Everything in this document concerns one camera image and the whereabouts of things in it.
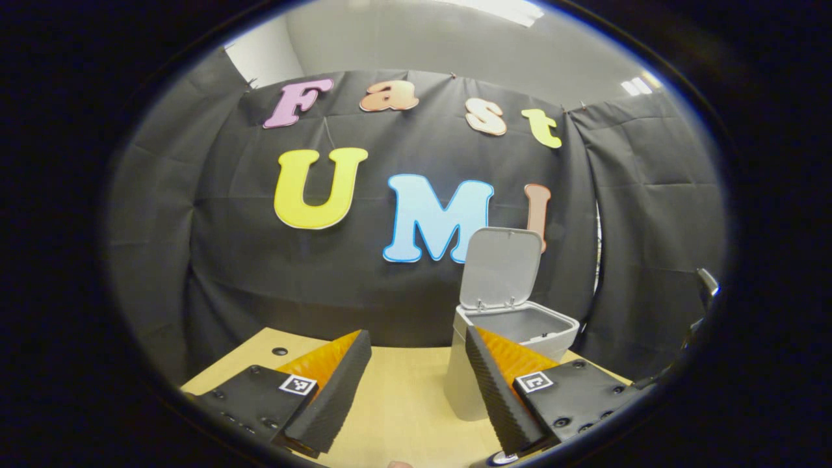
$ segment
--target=white wall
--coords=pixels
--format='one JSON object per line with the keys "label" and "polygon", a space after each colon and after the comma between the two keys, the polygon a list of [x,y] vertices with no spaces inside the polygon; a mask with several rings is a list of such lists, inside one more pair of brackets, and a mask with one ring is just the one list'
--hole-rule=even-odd
{"label": "white wall", "polygon": [[237,38],[229,56],[253,86],[323,72],[454,72],[567,109],[628,94],[644,67],[626,49],[552,9],[524,27],[429,0],[317,0]]}
{"label": "white wall", "polygon": [[226,53],[252,87],[303,77],[304,69],[292,47],[286,16],[264,22],[226,45]]}

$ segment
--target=gray trash can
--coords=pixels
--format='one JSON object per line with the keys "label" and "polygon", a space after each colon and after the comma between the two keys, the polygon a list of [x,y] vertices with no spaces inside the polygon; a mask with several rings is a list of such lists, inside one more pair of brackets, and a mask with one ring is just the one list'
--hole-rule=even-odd
{"label": "gray trash can", "polygon": [[540,264],[542,239],[533,231],[484,227],[471,236],[465,258],[445,396],[457,417],[488,417],[465,353],[465,331],[479,326],[560,361],[575,341],[578,321],[528,301]]}

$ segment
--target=black foam pad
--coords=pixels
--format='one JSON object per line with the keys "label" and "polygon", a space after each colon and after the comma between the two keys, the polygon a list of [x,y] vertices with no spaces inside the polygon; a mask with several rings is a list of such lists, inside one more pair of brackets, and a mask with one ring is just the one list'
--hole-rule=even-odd
{"label": "black foam pad", "polygon": [[293,449],[310,456],[317,454],[307,449],[324,453],[329,451],[341,426],[344,425],[349,408],[353,405],[355,391],[371,354],[369,331],[362,330],[344,354],[326,386],[286,427],[285,435],[302,445],[293,444]]}
{"label": "black foam pad", "polygon": [[521,456],[536,450],[547,433],[514,396],[474,326],[468,326],[465,332],[465,353],[503,451]]}

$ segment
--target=ceiling light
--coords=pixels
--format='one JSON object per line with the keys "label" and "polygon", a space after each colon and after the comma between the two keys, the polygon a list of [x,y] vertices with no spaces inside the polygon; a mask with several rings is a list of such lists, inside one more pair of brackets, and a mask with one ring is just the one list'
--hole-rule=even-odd
{"label": "ceiling light", "polygon": [[543,16],[543,10],[525,0],[434,0],[490,13],[525,27],[530,27]]}
{"label": "ceiling light", "polygon": [[636,85],[632,84],[631,82],[623,82],[622,87],[630,93],[630,96],[638,96],[639,94],[641,94],[641,91],[639,91]]}
{"label": "ceiling light", "polygon": [[642,80],[641,78],[633,78],[632,84],[636,85],[639,91],[642,94],[652,94],[653,90],[651,90]]}

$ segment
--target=wooden table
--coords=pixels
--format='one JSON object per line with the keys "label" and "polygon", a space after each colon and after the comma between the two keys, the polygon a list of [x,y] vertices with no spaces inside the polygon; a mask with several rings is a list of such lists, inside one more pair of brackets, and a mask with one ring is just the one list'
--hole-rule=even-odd
{"label": "wooden table", "polygon": [[[274,369],[327,341],[264,328],[182,386],[201,395],[257,364]],[[276,356],[271,350],[289,353]],[[406,461],[414,468],[467,468],[500,450],[491,422],[461,421],[443,392],[450,346],[388,348],[373,355],[341,432],[316,462],[334,468],[386,468]],[[580,356],[567,351],[561,362]],[[623,377],[607,372],[629,385]]]}

